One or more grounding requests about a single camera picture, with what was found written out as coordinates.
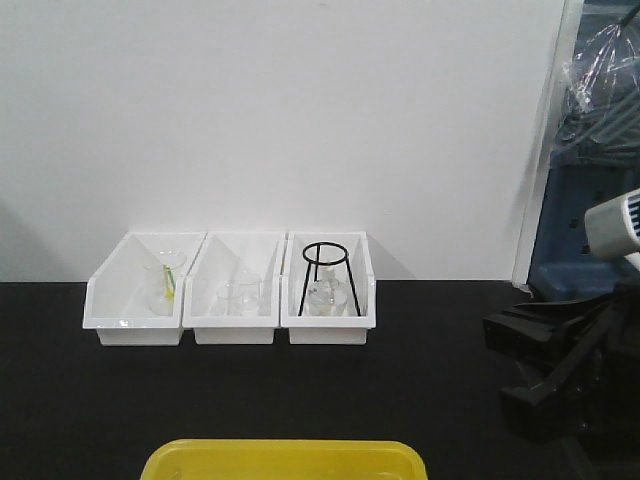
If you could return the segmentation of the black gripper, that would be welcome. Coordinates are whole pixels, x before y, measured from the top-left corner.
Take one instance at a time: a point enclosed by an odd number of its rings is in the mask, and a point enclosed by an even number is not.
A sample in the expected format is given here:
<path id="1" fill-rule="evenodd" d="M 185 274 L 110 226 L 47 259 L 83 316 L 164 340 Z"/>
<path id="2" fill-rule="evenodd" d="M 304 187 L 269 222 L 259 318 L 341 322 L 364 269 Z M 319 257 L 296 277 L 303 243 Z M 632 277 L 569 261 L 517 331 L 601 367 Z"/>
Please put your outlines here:
<path id="1" fill-rule="evenodd" d="M 558 364 L 534 386 L 500 391 L 509 431 L 531 442 L 578 433 L 599 478 L 639 477 L 637 281 L 612 295 L 520 303 L 484 317 L 483 329 L 490 350 L 543 370 Z"/>

